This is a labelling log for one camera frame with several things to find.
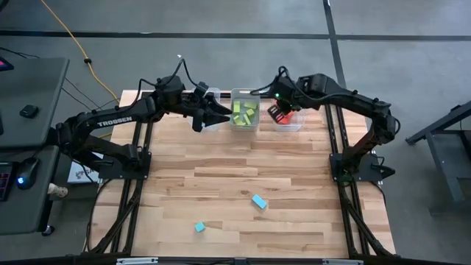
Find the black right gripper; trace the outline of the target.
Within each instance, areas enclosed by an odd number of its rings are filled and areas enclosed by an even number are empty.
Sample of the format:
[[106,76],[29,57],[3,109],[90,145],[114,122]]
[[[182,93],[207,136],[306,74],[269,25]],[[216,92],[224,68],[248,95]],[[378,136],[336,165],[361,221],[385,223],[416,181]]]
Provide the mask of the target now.
[[267,113],[275,123],[279,123],[282,120],[281,110],[290,110],[291,113],[296,113],[300,110],[300,106],[294,98],[295,92],[295,86],[287,77],[277,77],[271,84],[267,94],[270,99],[276,101],[276,105],[269,107]]

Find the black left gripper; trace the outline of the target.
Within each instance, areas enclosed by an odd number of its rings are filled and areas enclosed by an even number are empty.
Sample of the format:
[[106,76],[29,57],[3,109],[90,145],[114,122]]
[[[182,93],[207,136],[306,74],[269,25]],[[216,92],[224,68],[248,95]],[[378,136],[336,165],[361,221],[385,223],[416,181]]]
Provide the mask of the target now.
[[[218,97],[214,93],[207,93],[208,86],[205,83],[198,83],[195,89],[185,95],[185,106],[189,109],[189,116],[192,118],[192,129],[195,132],[202,131],[204,116],[204,125],[213,126],[230,120],[229,114],[232,110],[220,104]],[[208,107],[215,113],[205,114],[205,99]]]

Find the clear plastic bin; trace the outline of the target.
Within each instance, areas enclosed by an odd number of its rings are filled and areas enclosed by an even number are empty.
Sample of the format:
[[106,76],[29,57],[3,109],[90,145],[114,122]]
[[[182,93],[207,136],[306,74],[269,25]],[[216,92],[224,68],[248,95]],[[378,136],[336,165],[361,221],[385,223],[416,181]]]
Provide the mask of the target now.
[[[285,114],[288,114],[290,112],[290,110],[281,110],[281,111],[282,111],[282,118],[284,118]],[[294,115],[290,119],[290,123],[287,125],[275,123],[275,129],[281,132],[299,131],[305,123],[304,115],[300,111],[301,111],[301,108],[298,112],[294,113]]]
[[[221,91],[218,88],[209,87],[207,89],[207,93],[213,93],[215,100],[218,103],[220,103],[220,101],[221,101],[221,97],[220,97],[221,96]],[[192,127],[193,120],[194,120],[194,118],[191,117],[191,116],[188,118],[188,124],[190,125],[190,127]],[[220,127],[219,124],[214,124],[214,125],[210,125],[209,127],[207,127],[206,124],[203,123],[202,124],[202,133],[203,132],[206,133],[206,132],[210,132],[210,131],[218,131],[219,127]]]

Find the opaque light grey bin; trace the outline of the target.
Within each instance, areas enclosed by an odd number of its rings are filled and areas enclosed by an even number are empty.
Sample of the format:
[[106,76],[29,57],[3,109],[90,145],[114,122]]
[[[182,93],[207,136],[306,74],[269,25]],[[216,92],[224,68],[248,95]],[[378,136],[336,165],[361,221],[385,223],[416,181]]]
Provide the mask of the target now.
[[[242,88],[234,88],[230,92],[230,108],[232,110],[232,114],[230,117],[230,126],[232,130],[237,130],[237,131],[256,131],[259,125],[260,121],[260,110],[261,110],[261,98],[259,96],[254,96],[251,93],[251,90],[248,89],[242,89]],[[233,102],[234,101],[239,101],[240,102],[240,113],[233,113]],[[241,119],[244,121],[244,114],[247,114],[247,111],[250,108],[247,108],[244,106],[245,102],[256,102],[258,104],[258,108],[255,109],[255,114],[253,116],[249,116],[249,119],[251,121],[251,125],[244,125],[244,126],[238,126],[234,124],[233,118],[235,116],[240,116]]]

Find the white printed sheet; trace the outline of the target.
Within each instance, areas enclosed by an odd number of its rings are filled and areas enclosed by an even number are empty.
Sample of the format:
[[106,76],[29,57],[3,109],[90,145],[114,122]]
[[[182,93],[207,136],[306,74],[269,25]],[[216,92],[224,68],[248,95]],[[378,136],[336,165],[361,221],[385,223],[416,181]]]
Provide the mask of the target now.
[[71,167],[68,173],[67,183],[71,184],[83,184],[83,183],[102,183],[103,180],[99,178],[99,173],[82,166],[75,160],[71,162]]

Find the dark metal stand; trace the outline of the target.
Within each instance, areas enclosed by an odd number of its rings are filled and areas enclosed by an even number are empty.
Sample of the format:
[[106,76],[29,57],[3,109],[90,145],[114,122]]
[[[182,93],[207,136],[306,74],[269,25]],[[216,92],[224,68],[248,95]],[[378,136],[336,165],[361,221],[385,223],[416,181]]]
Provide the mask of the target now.
[[471,198],[466,198],[460,186],[462,180],[471,181],[471,129],[450,129],[465,118],[471,118],[471,101],[455,106],[447,115],[406,138],[409,145],[428,142],[436,169],[450,192],[451,201],[432,207],[432,215],[471,211]]

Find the beige round knob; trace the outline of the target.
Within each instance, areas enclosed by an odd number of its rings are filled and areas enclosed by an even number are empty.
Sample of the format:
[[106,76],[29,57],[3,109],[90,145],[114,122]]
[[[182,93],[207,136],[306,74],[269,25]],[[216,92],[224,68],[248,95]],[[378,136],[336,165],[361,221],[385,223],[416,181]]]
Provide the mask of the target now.
[[59,198],[66,197],[68,195],[68,189],[65,187],[58,186],[54,183],[50,183],[47,191],[48,195],[53,195]]

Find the dark grey side desk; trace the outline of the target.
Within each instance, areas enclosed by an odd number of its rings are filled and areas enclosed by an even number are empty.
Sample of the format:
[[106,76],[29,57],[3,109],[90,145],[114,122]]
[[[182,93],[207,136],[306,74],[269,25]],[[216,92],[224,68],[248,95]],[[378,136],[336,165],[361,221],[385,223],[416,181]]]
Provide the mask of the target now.
[[[60,153],[46,143],[69,61],[64,58],[23,59],[13,70],[0,71],[0,162],[15,162],[13,183],[6,201],[0,202],[0,236],[42,233],[52,204],[47,194]],[[36,105],[33,119],[19,115],[25,105]],[[19,164],[40,160],[33,187],[16,184]]]

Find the small black box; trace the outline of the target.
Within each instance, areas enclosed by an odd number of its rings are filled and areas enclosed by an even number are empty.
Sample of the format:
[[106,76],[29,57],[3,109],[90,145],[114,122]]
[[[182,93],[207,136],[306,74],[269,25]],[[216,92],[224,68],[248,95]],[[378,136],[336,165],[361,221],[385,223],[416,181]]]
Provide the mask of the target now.
[[26,119],[33,119],[39,113],[40,108],[36,105],[25,105],[20,111],[19,115]]

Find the black computer mouse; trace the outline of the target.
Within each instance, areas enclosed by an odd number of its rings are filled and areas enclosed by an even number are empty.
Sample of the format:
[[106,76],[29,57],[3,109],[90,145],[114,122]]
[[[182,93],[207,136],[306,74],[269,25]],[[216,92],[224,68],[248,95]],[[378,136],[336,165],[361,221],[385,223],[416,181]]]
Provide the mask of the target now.
[[19,189],[27,190],[35,184],[40,160],[34,157],[26,158],[19,166],[16,173],[16,184]]

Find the backlit keyboard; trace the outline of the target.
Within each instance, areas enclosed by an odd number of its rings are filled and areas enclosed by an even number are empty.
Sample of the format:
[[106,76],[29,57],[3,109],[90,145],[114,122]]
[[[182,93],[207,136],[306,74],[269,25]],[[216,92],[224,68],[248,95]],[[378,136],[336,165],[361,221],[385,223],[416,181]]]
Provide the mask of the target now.
[[15,162],[0,162],[0,202],[6,201],[13,183]]

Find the silver metal bracket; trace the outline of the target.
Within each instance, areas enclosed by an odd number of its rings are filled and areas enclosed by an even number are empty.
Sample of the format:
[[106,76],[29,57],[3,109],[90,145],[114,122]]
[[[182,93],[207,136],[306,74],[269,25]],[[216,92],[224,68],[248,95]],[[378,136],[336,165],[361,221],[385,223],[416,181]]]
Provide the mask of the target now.
[[322,260],[322,265],[364,265],[364,262],[352,259],[325,258]]
[[158,265],[158,257],[119,258],[116,265]]

